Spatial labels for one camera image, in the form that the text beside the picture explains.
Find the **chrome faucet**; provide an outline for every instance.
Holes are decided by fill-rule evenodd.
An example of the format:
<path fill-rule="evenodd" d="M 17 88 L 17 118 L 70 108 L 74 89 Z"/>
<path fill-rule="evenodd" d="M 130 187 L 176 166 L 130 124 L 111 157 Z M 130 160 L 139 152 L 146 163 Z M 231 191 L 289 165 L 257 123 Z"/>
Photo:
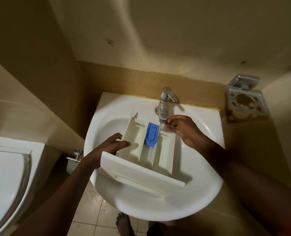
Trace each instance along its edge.
<path fill-rule="evenodd" d="M 159 122 L 166 122 L 168 119 L 168 100 L 171 99 L 174 103 L 177 103 L 178 99 L 172 93 L 170 87 L 164 87 L 162 90 L 159 105 L 155 108 L 155 113 L 159 115 Z"/>

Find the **toilet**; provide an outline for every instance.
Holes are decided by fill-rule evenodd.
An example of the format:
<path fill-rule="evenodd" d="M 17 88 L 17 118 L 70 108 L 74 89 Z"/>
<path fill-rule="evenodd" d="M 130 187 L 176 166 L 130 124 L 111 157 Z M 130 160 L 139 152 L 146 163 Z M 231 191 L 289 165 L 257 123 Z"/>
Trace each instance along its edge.
<path fill-rule="evenodd" d="M 0 137 L 0 233 L 22 216 L 61 154 L 44 143 Z"/>

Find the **hand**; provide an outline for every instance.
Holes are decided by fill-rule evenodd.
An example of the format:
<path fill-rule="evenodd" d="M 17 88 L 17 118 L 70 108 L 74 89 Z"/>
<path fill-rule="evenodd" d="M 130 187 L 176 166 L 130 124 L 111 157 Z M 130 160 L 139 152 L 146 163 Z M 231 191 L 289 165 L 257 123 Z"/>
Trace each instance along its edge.
<path fill-rule="evenodd" d="M 187 146 L 194 149 L 196 149 L 199 140 L 206 137 L 199 130 L 196 123 L 190 117 L 184 115 L 170 117 L 167 119 L 165 127 L 168 131 L 179 135 Z"/>
<path fill-rule="evenodd" d="M 117 141 L 117 139 L 121 139 L 122 135 L 118 132 L 109 138 L 107 138 L 102 144 L 92 150 L 85 158 L 89 158 L 93 160 L 93 165 L 98 168 L 100 167 L 102 152 L 108 152 L 111 154 L 115 154 L 117 151 L 131 146 L 130 142 L 127 141 Z"/>

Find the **washbasin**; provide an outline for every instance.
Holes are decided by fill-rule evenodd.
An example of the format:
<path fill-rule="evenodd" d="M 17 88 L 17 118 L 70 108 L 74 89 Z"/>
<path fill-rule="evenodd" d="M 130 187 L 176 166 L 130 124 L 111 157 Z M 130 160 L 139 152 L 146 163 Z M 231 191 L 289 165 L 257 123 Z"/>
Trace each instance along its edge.
<path fill-rule="evenodd" d="M 123 134 L 132 111 L 138 119 L 159 125 L 155 114 L 158 102 L 155 99 L 103 92 L 86 135 L 84 155 L 116 132 Z M 205 135 L 224 147 L 219 111 L 170 103 L 169 115 L 175 114 L 190 116 Z M 99 169 L 93 172 L 90 180 L 109 204 L 128 215 L 149 221 L 170 221 L 194 214 L 216 197 L 223 183 L 202 155 L 186 146 L 179 136 L 175 139 L 170 177 L 185 182 L 185 187 L 165 198 L 101 175 Z"/>

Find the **forearm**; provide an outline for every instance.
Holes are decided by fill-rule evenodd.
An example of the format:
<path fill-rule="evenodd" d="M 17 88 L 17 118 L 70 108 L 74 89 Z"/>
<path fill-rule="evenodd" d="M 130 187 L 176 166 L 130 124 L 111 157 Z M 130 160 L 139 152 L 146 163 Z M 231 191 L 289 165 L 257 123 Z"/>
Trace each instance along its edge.
<path fill-rule="evenodd" d="M 206 136 L 195 149 L 231 187 L 247 210 L 271 233 L 291 230 L 291 189 L 243 163 Z"/>
<path fill-rule="evenodd" d="M 94 158 L 85 157 L 57 192 L 11 236 L 67 235 L 89 178 L 98 167 Z"/>

